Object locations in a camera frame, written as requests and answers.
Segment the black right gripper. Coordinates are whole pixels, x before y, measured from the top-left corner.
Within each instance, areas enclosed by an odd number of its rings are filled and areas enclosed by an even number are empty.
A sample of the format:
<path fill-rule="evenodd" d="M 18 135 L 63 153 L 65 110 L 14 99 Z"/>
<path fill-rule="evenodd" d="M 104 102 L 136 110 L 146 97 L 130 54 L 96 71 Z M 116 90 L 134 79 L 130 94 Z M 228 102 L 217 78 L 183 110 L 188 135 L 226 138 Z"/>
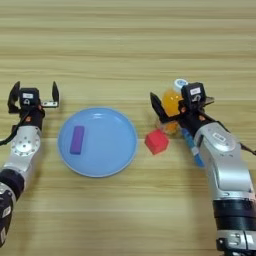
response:
<path fill-rule="evenodd" d="M 185 99 L 180 100 L 178 103 L 179 113 L 173 116 L 167 115 L 162 106 L 161 100 L 153 92 L 150 93 L 150 101 L 152 108 L 154 109 L 162 124 L 177 121 L 178 124 L 182 128 L 187 129 L 192 136 L 195 136 L 196 132 L 201 127 L 211 123 L 217 123 L 225 131 L 228 131 L 228 129 L 220 121 L 215 120 L 205 112 L 205 107 L 214 102 L 213 97 L 207 97 L 203 102 L 194 102 L 192 107 L 188 106 L 188 102 Z"/>

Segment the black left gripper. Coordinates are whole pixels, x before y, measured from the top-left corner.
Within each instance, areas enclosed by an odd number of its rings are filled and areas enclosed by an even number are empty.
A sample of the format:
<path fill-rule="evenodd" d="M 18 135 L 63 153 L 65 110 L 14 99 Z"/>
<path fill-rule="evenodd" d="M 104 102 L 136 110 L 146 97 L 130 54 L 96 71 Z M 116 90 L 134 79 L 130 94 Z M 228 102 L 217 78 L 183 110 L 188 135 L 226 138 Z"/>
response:
<path fill-rule="evenodd" d="M 59 107 L 59 90 L 57 83 L 53 81 L 52 85 L 52 98 L 53 101 L 44 101 L 37 106 L 33 105 L 22 105 L 20 108 L 15 106 L 18 101 L 20 89 L 20 82 L 17 81 L 10 91 L 8 98 L 8 108 L 10 114 L 18 114 L 20 121 L 18 124 L 14 125 L 12 129 L 21 126 L 35 126 L 42 129 L 43 119 L 45 117 L 45 110 L 48 108 L 58 108 Z"/>

